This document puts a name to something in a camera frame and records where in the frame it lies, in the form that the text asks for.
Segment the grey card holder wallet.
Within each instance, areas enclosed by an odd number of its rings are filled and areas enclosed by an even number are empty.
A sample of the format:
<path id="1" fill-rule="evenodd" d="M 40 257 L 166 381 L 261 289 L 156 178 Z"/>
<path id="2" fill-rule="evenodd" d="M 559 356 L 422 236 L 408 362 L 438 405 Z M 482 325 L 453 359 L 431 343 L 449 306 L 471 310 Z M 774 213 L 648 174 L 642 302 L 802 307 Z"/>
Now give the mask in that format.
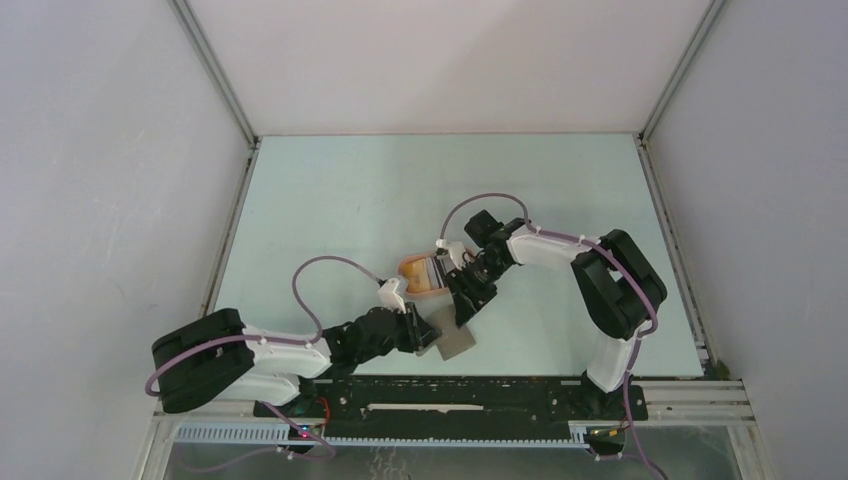
<path id="1" fill-rule="evenodd" d="M 467 325 L 456 322 L 456 309 L 453 305 L 441 307 L 425 318 L 438 336 L 434 342 L 443 361 L 449 361 L 476 345 L 473 333 Z"/>

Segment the pink oval tray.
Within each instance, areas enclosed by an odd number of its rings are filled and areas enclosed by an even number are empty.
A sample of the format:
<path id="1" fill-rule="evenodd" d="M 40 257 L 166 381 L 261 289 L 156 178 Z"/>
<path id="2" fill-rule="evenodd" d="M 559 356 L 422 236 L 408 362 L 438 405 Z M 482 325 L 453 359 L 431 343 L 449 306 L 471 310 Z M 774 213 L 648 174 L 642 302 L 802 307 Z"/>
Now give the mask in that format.
<path id="1" fill-rule="evenodd" d="M 448 295 L 446 278 L 455 269 L 449 254 L 426 252 L 405 257 L 397 273 L 407 281 L 406 295 L 413 300 Z"/>

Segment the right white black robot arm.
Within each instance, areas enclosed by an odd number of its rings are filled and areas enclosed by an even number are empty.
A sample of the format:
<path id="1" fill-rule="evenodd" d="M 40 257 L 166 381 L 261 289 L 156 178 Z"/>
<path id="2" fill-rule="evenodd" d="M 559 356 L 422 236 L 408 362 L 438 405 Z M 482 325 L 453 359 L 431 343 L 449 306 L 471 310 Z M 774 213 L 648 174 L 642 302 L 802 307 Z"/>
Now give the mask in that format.
<path id="1" fill-rule="evenodd" d="M 542 229 L 524 218 L 502 223 L 486 210 L 464 227 L 478 247 L 439 238 L 437 250 L 454 267 L 445 276 L 457 327 L 465 326 L 497 294 L 497 281 L 513 266 L 569 269 L 600 336 L 581 392 L 585 411 L 606 418 L 622 403 L 619 388 L 631 373 L 642 337 L 657 327 L 667 288 L 632 237 L 614 229 L 600 237 Z"/>

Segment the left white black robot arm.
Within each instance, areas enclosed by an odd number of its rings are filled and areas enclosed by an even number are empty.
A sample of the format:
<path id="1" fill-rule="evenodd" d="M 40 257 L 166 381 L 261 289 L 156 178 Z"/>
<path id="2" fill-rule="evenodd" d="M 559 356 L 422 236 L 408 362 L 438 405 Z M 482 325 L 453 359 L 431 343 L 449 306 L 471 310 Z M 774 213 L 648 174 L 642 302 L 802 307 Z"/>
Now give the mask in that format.
<path id="1" fill-rule="evenodd" d="M 225 308 L 153 343 L 155 371 L 145 391 L 169 414 L 234 400 L 270 403 L 299 417 L 316 403 L 316 390 L 306 381 L 350 375 L 394 351 L 423 353 L 439 337 L 413 304 L 374 307 L 317 336 L 260 329 Z"/>

